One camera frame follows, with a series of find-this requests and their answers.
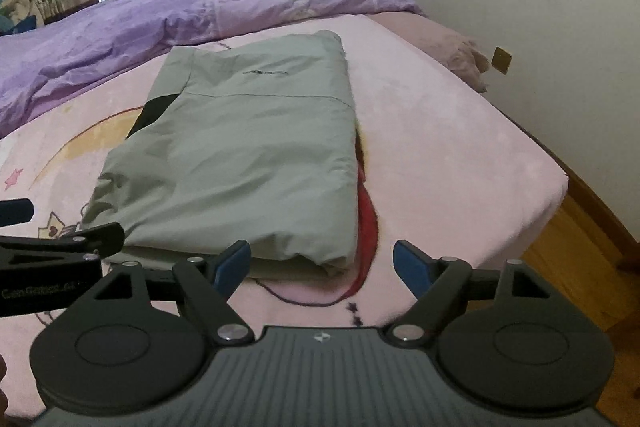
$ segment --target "gray device base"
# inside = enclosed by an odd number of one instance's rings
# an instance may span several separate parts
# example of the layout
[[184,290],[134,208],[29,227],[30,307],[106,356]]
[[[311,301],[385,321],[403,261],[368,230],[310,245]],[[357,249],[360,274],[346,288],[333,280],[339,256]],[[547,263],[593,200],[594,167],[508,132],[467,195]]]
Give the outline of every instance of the gray device base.
[[51,409],[33,427],[611,427],[595,409],[516,418],[460,396],[427,354],[375,328],[269,327],[221,349],[191,387],[144,412],[89,418]]

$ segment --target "purple duvet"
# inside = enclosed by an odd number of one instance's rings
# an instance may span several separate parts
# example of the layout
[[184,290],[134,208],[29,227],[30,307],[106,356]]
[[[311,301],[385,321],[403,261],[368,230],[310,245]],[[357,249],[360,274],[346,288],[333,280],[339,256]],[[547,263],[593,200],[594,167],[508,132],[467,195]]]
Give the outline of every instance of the purple duvet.
[[413,0],[109,0],[0,37],[0,138],[166,53],[297,20],[408,10]]

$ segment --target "wooden floor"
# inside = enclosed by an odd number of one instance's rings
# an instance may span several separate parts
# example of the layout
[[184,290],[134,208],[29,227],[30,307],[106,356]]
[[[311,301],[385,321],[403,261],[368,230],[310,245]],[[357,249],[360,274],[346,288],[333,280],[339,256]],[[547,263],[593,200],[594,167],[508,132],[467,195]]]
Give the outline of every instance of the wooden floor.
[[523,257],[602,330],[609,330],[616,367],[598,408],[620,427],[640,427],[640,276],[615,270],[620,258],[570,197]]

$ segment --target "folded jacket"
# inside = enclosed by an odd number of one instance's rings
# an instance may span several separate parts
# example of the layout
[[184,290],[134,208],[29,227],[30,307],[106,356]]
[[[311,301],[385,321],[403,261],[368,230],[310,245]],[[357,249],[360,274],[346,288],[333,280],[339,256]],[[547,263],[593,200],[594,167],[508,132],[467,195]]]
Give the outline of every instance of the folded jacket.
[[251,244],[252,277],[326,277],[353,264],[355,113],[340,38],[288,35],[218,53],[176,46],[83,227],[117,221],[111,261],[166,269]]

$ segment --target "mattress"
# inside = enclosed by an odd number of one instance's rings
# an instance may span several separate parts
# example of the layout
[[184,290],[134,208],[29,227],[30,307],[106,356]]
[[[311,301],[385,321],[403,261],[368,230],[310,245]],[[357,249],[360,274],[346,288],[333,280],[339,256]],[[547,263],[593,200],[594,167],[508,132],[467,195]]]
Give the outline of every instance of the mattress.
[[[322,283],[243,282],[230,304],[257,335],[272,324],[382,325],[415,301],[393,272],[396,240],[407,239],[435,258],[500,267],[524,253],[568,187],[558,165],[481,95],[365,16],[309,20],[200,47],[216,51],[320,30],[338,34],[346,52],[378,247],[364,277],[359,272],[354,295],[344,293],[354,273]],[[126,137],[164,58],[95,87],[0,141],[3,198],[27,197],[35,206],[30,223],[3,234],[57,237],[76,229],[106,154]],[[314,303],[324,305],[309,307]],[[172,303],[155,305],[175,312]],[[59,313],[0,321],[9,415],[33,417],[43,409],[28,352]]]

